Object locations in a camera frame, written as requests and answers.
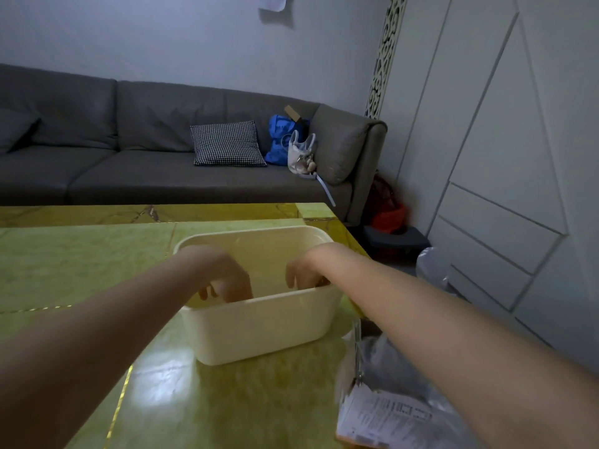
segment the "red bag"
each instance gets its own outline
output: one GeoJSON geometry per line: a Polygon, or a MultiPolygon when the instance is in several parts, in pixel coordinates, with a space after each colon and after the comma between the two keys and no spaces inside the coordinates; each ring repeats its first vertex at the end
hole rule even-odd
{"type": "Polygon", "coordinates": [[[406,207],[398,203],[391,185],[378,172],[370,186],[363,220],[366,225],[389,234],[402,228],[406,220],[406,207]]]}

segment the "blue bag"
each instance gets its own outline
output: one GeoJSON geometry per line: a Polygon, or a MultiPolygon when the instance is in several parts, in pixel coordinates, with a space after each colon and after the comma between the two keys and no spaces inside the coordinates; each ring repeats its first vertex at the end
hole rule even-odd
{"type": "MultiPolygon", "coordinates": [[[[309,125],[310,120],[304,120],[304,125],[309,125]]],[[[294,130],[299,133],[298,142],[303,142],[303,129],[294,120],[280,115],[273,115],[268,121],[268,133],[273,139],[270,151],[266,153],[264,159],[269,164],[287,166],[287,149],[289,148],[289,138],[294,130]]]]}

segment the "person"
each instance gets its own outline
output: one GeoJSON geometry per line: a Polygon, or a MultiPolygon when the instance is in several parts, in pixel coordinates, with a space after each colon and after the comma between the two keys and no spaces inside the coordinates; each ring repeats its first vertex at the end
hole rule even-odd
{"type": "MultiPolygon", "coordinates": [[[[289,287],[338,286],[491,448],[599,447],[599,379],[423,281],[343,245],[287,265],[289,287]]],[[[250,299],[248,274],[217,247],[190,246],[58,312],[0,347],[5,448],[65,446],[192,294],[250,299]]]]}

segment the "houndstooth pillow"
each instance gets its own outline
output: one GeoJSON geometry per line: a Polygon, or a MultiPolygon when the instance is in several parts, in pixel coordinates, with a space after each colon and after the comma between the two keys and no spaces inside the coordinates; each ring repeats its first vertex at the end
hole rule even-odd
{"type": "Polygon", "coordinates": [[[194,165],[266,167],[253,121],[204,124],[190,129],[195,150],[194,165]]]}

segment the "forearm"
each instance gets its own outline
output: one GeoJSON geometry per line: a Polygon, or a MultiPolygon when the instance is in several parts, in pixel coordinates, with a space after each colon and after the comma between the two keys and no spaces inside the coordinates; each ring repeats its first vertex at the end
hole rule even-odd
{"type": "Polygon", "coordinates": [[[568,434],[562,430],[573,420],[586,431],[574,437],[579,447],[596,443],[591,423],[599,418],[599,387],[586,370],[470,304],[348,249],[332,245],[314,263],[488,444],[510,445],[514,435],[522,443],[529,433],[561,447],[565,442],[558,438],[568,434]]]}
{"type": "Polygon", "coordinates": [[[6,447],[63,447],[164,324],[207,286],[213,262],[184,249],[0,347],[6,447]]]}

